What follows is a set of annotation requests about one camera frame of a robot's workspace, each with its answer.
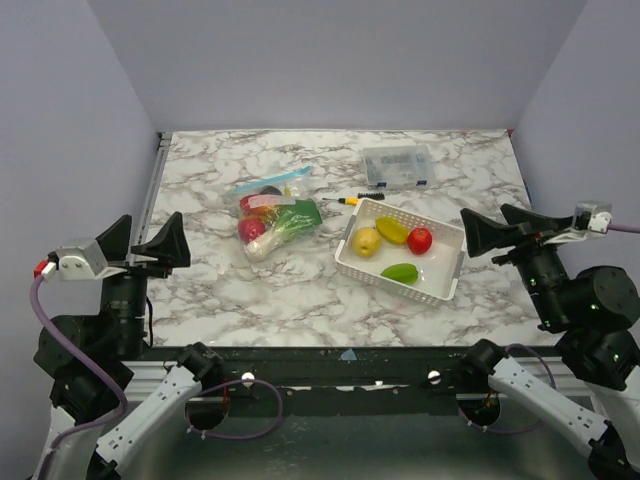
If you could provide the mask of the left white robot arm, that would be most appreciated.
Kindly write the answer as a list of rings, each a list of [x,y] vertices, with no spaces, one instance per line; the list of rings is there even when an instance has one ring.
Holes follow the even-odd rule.
[[[121,216],[94,239],[50,252],[34,271],[29,299],[42,324],[35,363],[54,381],[49,433],[33,474],[36,479],[118,479],[152,434],[192,397],[214,393],[222,361],[202,343],[179,351],[155,390],[131,408],[125,389],[134,373],[128,362],[151,349],[145,320],[152,314],[149,279],[187,268],[191,254],[183,216],[173,213],[149,242],[129,243],[132,218]],[[42,285],[98,281],[95,315],[49,317]]]

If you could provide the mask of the red yellow toy apple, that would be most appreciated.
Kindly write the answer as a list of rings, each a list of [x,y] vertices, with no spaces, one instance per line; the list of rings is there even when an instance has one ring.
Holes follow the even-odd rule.
[[[266,225],[258,216],[247,216],[238,222],[237,231],[240,240],[248,244],[266,232]]]

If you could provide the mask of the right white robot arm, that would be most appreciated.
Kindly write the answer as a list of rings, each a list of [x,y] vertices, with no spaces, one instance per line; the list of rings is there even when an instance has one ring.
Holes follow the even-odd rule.
[[[501,250],[493,263],[518,270],[540,330],[559,335],[555,349],[562,363],[604,412],[583,409],[489,340],[464,355],[462,384],[474,392],[489,387],[520,403],[568,440],[596,478],[638,478],[639,346],[630,332],[639,318],[638,290],[616,266],[593,266],[570,278],[557,253],[562,244],[605,235],[610,205],[584,202],[564,218],[509,204],[500,211],[503,223],[461,210],[469,256]]]

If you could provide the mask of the clear zip top bag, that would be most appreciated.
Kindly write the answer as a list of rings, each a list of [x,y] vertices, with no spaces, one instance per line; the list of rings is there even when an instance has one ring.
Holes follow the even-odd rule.
[[[229,206],[229,208],[231,210],[234,211],[234,213],[237,214],[238,216],[238,222],[247,216],[257,216],[257,215],[247,215],[245,214],[239,207],[239,201],[250,194],[259,194],[260,190],[267,186],[267,185],[272,185],[277,187],[278,189],[281,190],[282,195],[284,195],[284,189],[285,188],[289,188],[292,190],[293,192],[293,196],[296,200],[303,200],[303,199],[311,199],[311,192],[310,192],[310,178],[311,178],[311,168],[309,166],[292,171],[292,172],[288,172],[285,174],[281,174],[275,177],[271,177],[271,178],[267,178],[267,179],[261,179],[261,180],[257,180],[254,181],[252,183],[248,183],[248,184],[244,184],[244,185],[240,185],[238,187],[233,188],[232,190],[230,190],[229,192],[227,192],[224,195],[224,201],[225,204]],[[272,226],[272,224],[275,222],[275,220],[277,219],[280,210],[277,212],[273,212],[271,215],[264,215],[264,216],[258,216],[260,217],[263,222],[266,225],[266,231]],[[245,246],[247,244],[244,244],[241,240],[240,240],[242,246],[243,246],[243,250],[245,253]]]

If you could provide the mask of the green toy leafy vegetable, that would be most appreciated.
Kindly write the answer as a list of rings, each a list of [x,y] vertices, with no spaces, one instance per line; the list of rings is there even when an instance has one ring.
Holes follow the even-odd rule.
[[[296,200],[285,205],[263,234],[245,246],[245,254],[251,261],[261,261],[284,244],[315,230],[322,224],[320,212],[311,199]]]

